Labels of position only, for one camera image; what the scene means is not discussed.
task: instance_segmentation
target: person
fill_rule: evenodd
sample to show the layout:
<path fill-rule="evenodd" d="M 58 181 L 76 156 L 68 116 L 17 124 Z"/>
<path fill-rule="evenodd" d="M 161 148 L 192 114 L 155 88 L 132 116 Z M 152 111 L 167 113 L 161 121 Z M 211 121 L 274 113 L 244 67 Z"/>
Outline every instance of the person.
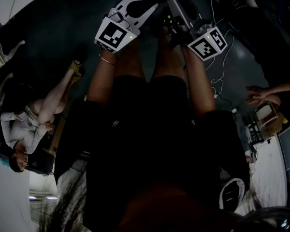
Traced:
<path fill-rule="evenodd" d="M 71 86 L 84 73 L 81 68 L 86 55 L 86 46 L 77 47 L 73 61 L 59 84 L 45 99 L 29 102 L 23 112 L 5 112 L 1 114 L 1 127 L 5 143 L 12 148 L 9 164 L 15 172 L 23 172 L 32 154 L 46 132 L 54 128 L 55 114 L 61 113 L 67 103 Z"/>
<path fill-rule="evenodd" d="M 269 87 L 247 87 L 251 93 L 247 104 L 260 105 L 269 101 L 279 106 L 279 111 L 290 123 L 290 47 L 277 28 L 265 17 L 255 0 L 245 0 L 246 6 L 233 7 L 228 0 L 219 3 L 216 15 L 221 14 L 255 50 L 256 61 L 261 65 Z"/>
<path fill-rule="evenodd" d="M 82 231 L 84 226 L 91 231 L 172 226 L 183 231 L 197 228 L 200 221 L 227 231 L 237 220 L 219 210 L 235 210 L 249 189 L 249 168 L 233 116 L 216 111 L 203 62 L 182 48 L 189 109 L 183 65 L 166 33 L 164 28 L 149 83 L 137 40 L 119 58 L 102 52 L 87 100 L 75 102 L 67 117 L 58 146 L 58 157 L 64 155 L 56 159 L 54 172 L 58 204 L 40 231 Z M 90 152 L 90 160 L 74 160 L 62 170 L 60 161 L 68 161 L 68 150 Z M 232 178 L 225 192 L 221 169 Z"/>

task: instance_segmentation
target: light fixture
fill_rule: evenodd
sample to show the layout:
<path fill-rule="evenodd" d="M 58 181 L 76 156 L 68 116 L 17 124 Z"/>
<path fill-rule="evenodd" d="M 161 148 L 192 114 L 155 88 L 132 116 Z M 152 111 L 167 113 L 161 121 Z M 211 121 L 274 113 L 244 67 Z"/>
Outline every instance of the light fixture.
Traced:
<path fill-rule="evenodd" d="M 53 199 L 57 199 L 57 198 L 56 197 L 46 197 L 46 199 L 53 200 Z"/>

